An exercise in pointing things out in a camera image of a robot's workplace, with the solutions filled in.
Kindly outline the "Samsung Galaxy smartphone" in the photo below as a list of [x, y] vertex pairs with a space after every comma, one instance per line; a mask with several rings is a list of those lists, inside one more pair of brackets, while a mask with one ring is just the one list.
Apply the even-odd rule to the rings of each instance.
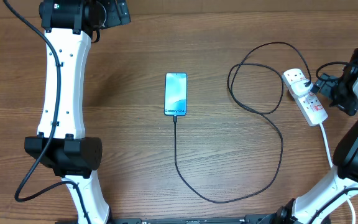
[[164, 114], [166, 116], [185, 116], [187, 106], [186, 73], [167, 73], [165, 76]]

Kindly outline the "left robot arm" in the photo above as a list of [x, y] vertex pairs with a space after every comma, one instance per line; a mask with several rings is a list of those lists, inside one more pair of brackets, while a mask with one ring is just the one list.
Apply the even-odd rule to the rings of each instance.
[[127, 3], [42, 1], [39, 14], [47, 44], [44, 108], [36, 136], [25, 138], [25, 151], [68, 187], [76, 223], [113, 223], [97, 173], [102, 142], [86, 136], [83, 92], [88, 53], [99, 40], [93, 34], [130, 23]]

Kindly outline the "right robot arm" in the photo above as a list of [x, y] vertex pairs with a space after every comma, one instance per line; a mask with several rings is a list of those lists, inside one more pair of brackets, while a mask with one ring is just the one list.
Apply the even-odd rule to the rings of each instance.
[[[341, 77], [324, 74], [311, 86], [307, 86], [309, 79], [301, 70], [284, 72], [283, 81], [310, 126], [321, 126], [328, 117], [317, 93], [349, 116], [357, 113], [358, 48], [343, 67]], [[306, 194], [261, 219], [261, 223], [330, 223], [329, 214], [355, 195], [358, 195], [358, 120], [336, 146], [333, 165], [324, 178]]]

